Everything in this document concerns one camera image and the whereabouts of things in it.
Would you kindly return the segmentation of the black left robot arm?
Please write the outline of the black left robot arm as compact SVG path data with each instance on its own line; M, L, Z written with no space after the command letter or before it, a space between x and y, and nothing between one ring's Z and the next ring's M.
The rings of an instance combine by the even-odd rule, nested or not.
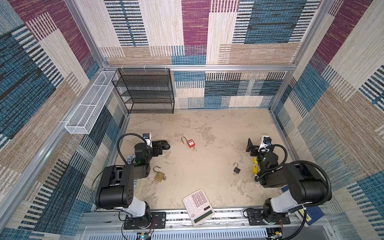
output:
M128 163L120 149L124 137L134 136L141 140L134 146L135 159ZM127 133L117 140L117 151L123 159L123 165L109 166L101 172L101 179L96 191L95 205L105 210L117 210L126 214L125 225L133 225L139 229L154 227L156 220L151 215L147 202L134 196L134 181L147 178L151 172L150 162L171 148L166 140L152 141L151 134L142 136Z

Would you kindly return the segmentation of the red safety padlock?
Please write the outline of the red safety padlock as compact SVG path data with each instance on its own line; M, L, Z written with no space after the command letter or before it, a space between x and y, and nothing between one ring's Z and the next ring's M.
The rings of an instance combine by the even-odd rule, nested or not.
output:
M189 148L193 149L194 152L197 151L196 144L195 144L195 142L193 140L187 140L187 138L184 137L184 136L181 137L181 140L182 140L183 144L188 145Z

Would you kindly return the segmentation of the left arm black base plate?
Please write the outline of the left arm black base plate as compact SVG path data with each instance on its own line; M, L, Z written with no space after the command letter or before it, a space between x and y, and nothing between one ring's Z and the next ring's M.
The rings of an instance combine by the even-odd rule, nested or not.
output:
M157 229L164 229L167 220L166 212L151 212L151 215L144 215L140 218L125 217L123 229L124 230L149 230L153 226Z

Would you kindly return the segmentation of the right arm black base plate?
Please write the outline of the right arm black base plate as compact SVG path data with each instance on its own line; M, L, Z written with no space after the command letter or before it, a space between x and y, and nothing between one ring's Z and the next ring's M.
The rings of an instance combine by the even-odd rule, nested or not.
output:
M288 214L273 211L264 214L263 209L246 208L243 210L243 216L249 221L250 226L289 225L291 223Z

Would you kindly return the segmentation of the brass padlock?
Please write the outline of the brass padlock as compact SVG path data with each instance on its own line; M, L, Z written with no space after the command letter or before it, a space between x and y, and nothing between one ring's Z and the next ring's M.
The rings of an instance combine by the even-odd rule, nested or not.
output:
M160 171L157 171L157 169L161 169L161 167L155 166L153 168L153 171L156 173L155 180L158 182L162 182L162 181L166 180L166 178L167 178L166 175Z

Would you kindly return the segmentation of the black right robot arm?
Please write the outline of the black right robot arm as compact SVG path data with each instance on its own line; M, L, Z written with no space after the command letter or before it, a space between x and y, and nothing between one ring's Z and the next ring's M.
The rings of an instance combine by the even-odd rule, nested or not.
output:
M279 225L268 240L292 240L306 224L308 208L323 205L332 199L332 184L326 171L309 161L287 163L288 151L279 144L273 144L269 136L262 136L261 143L248 141L246 152L254 157L254 181L264 188L288 189L278 197L265 200L261 209L246 208L243 216L251 226ZM289 214L303 210L302 222L291 235L284 233L289 224Z

